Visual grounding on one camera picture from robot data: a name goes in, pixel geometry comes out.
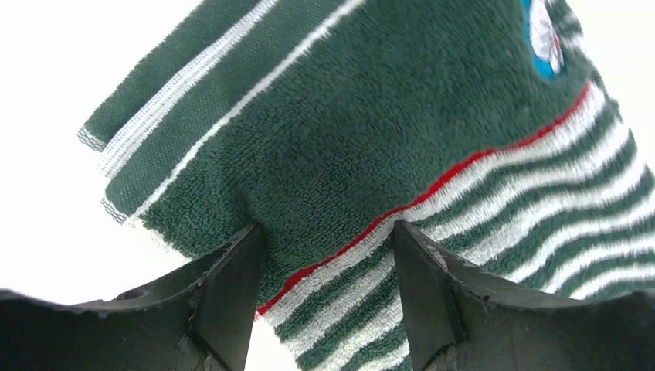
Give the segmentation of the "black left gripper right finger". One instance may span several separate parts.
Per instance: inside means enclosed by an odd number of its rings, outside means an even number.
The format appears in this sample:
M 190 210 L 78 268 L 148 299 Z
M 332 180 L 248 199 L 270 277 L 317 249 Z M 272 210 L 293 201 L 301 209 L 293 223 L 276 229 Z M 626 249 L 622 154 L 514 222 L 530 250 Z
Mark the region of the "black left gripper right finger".
M 415 370 L 652 370 L 654 293 L 581 301 L 453 255 L 405 221 L 392 249 Z

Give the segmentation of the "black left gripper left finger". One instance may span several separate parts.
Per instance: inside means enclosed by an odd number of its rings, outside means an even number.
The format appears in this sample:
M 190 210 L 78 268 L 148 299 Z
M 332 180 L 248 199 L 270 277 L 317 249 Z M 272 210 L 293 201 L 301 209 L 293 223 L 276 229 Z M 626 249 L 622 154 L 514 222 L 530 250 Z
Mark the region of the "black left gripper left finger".
M 242 370 L 266 263 L 261 225 L 111 301 L 1 293 L 3 370 Z

